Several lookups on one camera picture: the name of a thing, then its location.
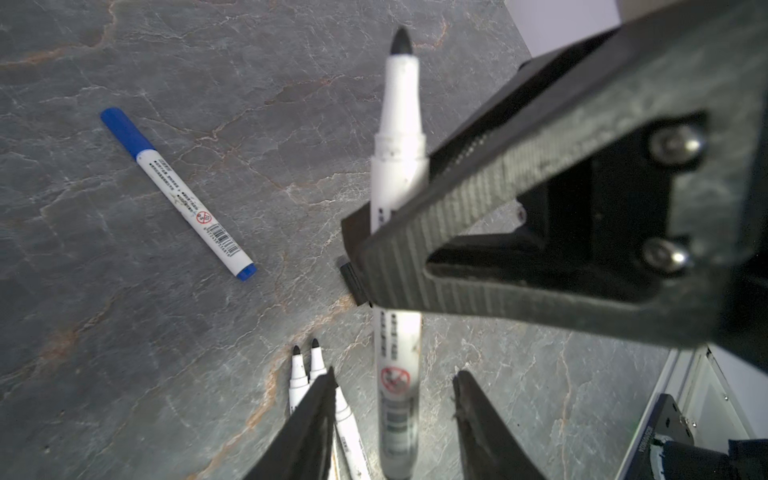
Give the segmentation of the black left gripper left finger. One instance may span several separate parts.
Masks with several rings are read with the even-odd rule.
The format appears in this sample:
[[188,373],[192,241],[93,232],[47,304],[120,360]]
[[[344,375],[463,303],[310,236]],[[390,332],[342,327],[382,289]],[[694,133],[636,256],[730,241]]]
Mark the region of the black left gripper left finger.
[[328,478],[335,428],[334,369],[318,377],[245,480]]

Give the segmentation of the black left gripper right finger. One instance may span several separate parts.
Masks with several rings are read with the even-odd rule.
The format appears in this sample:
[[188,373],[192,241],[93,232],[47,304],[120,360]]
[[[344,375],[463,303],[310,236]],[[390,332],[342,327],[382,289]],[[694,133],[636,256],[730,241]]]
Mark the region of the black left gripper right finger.
[[468,371],[453,378],[463,477],[544,479]]

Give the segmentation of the blue whiteboard marker pen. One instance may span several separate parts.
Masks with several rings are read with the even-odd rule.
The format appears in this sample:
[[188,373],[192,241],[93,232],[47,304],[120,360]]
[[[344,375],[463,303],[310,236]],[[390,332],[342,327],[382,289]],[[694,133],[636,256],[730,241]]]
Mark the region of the blue whiteboard marker pen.
[[100,118],[224,266],[240,281],[251,278],[257,271],[253,260],[128,116],[111,107]]

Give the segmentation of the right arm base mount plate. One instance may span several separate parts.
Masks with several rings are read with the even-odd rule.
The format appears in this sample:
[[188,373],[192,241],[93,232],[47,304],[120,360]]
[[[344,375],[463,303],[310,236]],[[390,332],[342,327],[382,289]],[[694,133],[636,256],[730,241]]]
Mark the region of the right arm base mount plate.
[[765,479],[767,441],[728,439],[723,451],[696,443],[673,396],[662,393],[639,430],[619,479]]

